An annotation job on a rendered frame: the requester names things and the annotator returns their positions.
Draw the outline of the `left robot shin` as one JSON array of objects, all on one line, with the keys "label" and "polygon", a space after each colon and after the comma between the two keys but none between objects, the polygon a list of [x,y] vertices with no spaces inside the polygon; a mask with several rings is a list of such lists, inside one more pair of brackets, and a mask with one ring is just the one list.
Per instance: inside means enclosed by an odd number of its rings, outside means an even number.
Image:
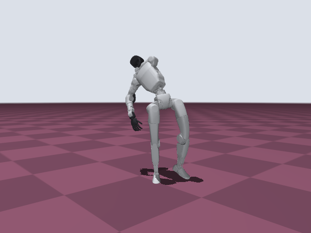
[{"label": "left robot shin", "polygon": [[183,163],[188,152],[190,139],[185,144],[177,143],[177,168],[183,168]]}]

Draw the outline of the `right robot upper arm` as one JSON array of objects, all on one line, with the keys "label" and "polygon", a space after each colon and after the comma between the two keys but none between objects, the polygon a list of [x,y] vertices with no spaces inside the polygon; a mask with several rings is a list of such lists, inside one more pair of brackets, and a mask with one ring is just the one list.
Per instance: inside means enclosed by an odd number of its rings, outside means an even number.
[{"label": "right robot upper arm", "polygon": [[129,95],[129,100],[133,102],[134,97],[133,95],[135,94],[136,90],[141,86],[141,84],[134,78],[132,80],[132,86],[129,89],[129,92],[127,95]]}]

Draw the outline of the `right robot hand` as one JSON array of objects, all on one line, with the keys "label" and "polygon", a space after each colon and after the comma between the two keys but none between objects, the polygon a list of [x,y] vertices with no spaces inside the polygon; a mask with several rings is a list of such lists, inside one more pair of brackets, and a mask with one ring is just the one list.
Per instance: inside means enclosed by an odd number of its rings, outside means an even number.
[{"label": "right robot hand", "polygon": [[[140,123],[140,124],[142,124],[140,121],[138,121],[135,117],[135,113],[134,112],[132,112],[132,115],[133,116],[131,116],[131,117],[129,117],[130,119],[131,119],[131,125],[132,125],[132,127],[133,127],[133,130],[134,131],[140,131],[142,128],[139,126],[139,124],[138,124],[138,122]],[[139,129],[139,128],[140,129]]]}]

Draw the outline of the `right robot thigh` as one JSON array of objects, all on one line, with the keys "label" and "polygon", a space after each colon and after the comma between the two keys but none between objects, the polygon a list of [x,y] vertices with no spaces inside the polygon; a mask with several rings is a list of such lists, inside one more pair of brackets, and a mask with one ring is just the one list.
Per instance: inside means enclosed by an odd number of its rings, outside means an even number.
[{"label": "right robot thigh", "polygon": [[160,111],[158,101],[150,103],[147,108],[148,124],[150,129],[151,145],[156,144],[160,147],[160,139],[158,138],[158,128],[160,123]]}]

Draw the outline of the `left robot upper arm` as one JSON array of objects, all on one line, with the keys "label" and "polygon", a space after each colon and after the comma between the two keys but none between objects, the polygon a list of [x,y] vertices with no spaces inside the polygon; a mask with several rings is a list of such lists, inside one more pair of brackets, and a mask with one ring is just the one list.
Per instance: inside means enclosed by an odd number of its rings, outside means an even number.
[{"label": "left robot upper arm", "polygon": [[144,61],[143,63],[141,63],[140,67],[136,67],[135,68],[135,72],[138,74],[139,70],[142,68],[142,66],[145,64],[145,63],[151,63],[152,65],[154,66],[157,66],[157,63],[158,63],[158,59],[154,56],[150,56],[146,61]]}]

